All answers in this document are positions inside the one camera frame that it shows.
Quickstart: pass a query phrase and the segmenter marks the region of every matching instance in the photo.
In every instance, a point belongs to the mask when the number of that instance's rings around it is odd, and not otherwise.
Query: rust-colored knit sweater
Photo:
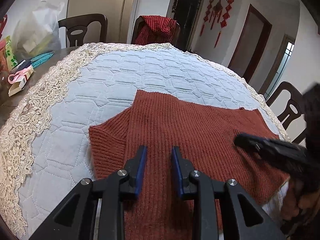
[[[139,145],[148,147],[142,192],[125,214],[126,239],[191,239],[192,202],[177,199],[171,185],[173,146],[212,179],[234,178],[259,204],[266,202],[288,176],[236,150],[233,139],[240,132],[276,137],[258,110],[202,106],[141,90],[132,107],[90,127],[98,179],[123,168]]]

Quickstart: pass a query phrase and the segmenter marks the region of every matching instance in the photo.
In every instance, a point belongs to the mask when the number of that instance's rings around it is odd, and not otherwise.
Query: metal screw
[[[238,184],[238,182],[237,182],[235,179],[229,179],[229,180],[228,180],[228,184],[229,184],[230,186],[235,186],[235,185]]]
[[[201,174],[201,172],[200,172],[200,171],[197,171],[197,170],[191,172],[191,175],[192,175],[193,177],[199,177],[200,174]]]
[[[119,170],[118,171],[118,175],[119,176],[125,176],[125,175],[127,175],[127,171],[126,170]]]
[[[81,179],[81,184],[82,185],[88,185],[90,183],[90,179],[85,178],[85,179]]]

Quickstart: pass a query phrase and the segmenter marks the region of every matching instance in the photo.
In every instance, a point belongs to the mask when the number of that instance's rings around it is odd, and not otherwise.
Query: door
[[[266,47],[272,25],[251,4],[228,68],[249,83]]]
[[[176,0],[173,19],[180,25],[177,48],[186,51],[199,12],[201,0]]]

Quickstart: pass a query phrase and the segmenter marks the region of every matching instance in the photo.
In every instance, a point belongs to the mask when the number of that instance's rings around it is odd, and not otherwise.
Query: hanging red ornament
[[[212,30],[212,27],[213,27],[213,24],[214,24],[214,22],[215,22],[215,20],[216,20],[216,17],[217,17],[217,15],[219,14],[219,12],[222,12],[222,9],[223,9],[223,7],[222,7],[222,5],[221,5],[221,0],[219,0],[218,2],[217,2],[217,4],[213,7],[213,15],[214,15],[214,17],[213,17],[213,21],[212,21],[212,25],[211,25],[211,28],[210,28],[210,30]]]
[[[223,21],[220,22],[221,28],[224,28],[224,27],[227,26],[227,19],[230,18],[229,11],[232,9],[231,4],[232,4],[234,1],[235,1],[235,0],[227,0],[228,5],[226,6],[226,13],[224,13],[224,14],[222,15]],[[217,46],[218,41],[219,41],[219,38],[220,38],[220,35],[221,35],[221,31],[220,31],[219,34],[218,34],[218,37],[217,37],[217,40],[216,40],[216,43],[215,43],[214,47]]]
[[[222,14],[222,8],[221,8],[221,10],[220,10],[220,13],[219,13],[219,17],[218,17],[217,23],[219,23],[219,21],[220,21],[221,14]]]
[[[214,45],[214,47],[216,47],[217,44],[218,44],[218,41],[219,41],[219,38],[220,38],[220,34],[221,34],[221,31],[219,31],[219,34],[218,34],[218,37],[217,37],[217,40],[216,40],[216,44]]]
[[[224,28],[227,26],[227,19],[230,18],[230,14],[229,11],[232,9],[231,3],[233,3],[235,0],[227,0],[228,5],[226,6],[226,13],[222,16],[223,17],[223,21],[220,22],[221,24],[221,28]]]
[[[226,27],[227,26],[227,22],[226,20],[223,20],[222,22],[220,22],[221,24],[221,28]]]
[[[211,12],[211,16],[210,16],[209,22],[211,22],[212,15],[213,15],[213,10],[212,10],[212,12]]]
[[[205,17],[203,18],[204,22],[203,22],[203,25],[202,25],[202,27],[201,27],[200,36],[201,36],[202,33],[203,33],[205,23],[209,20],[208,15],[210,14],[210,10],[211,10],[211,8],[212,8],[212,5],[211,5],[212,3],[213,3],[213,0],[209,0],[209,5],[207,6],[207,10],[206,10],[206,12],[205,12]]]
[[[235,0],[227,0],[228,4],[232,4]]]

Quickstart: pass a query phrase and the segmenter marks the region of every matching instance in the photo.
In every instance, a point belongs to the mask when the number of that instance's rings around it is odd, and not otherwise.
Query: wooden dining chair
[[[108,20],[107,18],[100,13],[79,15],[75,17],[66,18],[58,21],[59,28],[66,27],[67,29],[67,37],[70,41],[70,47],[82,46],[83,39],[88,30],[88,25],[92,22],[100,22],[101,30],[100,30],[100,42],[106,42],[107,38],[107,28],[108,28]],[[81,30],[81,33],[72,34],[74,31]]]
[[[290,93],[290,99],[287,102],[287,106],[285,108],[285,110],[279,115],[277,116],[277,118],[279,119],[280,122],[282,122],[284,119],[286,119],[286,117],[288,117],[284,123],[282,124],[284,129],[287,130],[289,124],[299,118],[303,112],[301,109],[301,103],[302,103],[302,94],[289,82],[287,81],[283,81],[281,82],[281,84],[277,87],[276,91],[273,92],[273,94],[271,95],[271,97],[268,99],[268,101],[266,102],[267,106],[271,106],[271,104],[276,100],[276,98],[279,96],[279,94],[283,91],[283,90],[287,90]],[[290,105],[293,105],[296,109],[297,109],[297,113],[295,113]],[[306,137],[306,129],[303,130],[303,132],[301,134],[298,135],[297,138],[295,138],[292,142],[299,144],[303,141],[303,139]]]
[[[136,20],[136,22],[134,24],[133,32],[132,32],[131,44],[135,43],[139,33],[141,32],[141,30],[145,24],[146,23],[144,22],[144,19],[141,16]],[[173,40],[171,42],[171,44],[173,46],[177,45],[179,34],[180,34],[180,25],[178,23],[176,23],[176,28],[174,30]]]

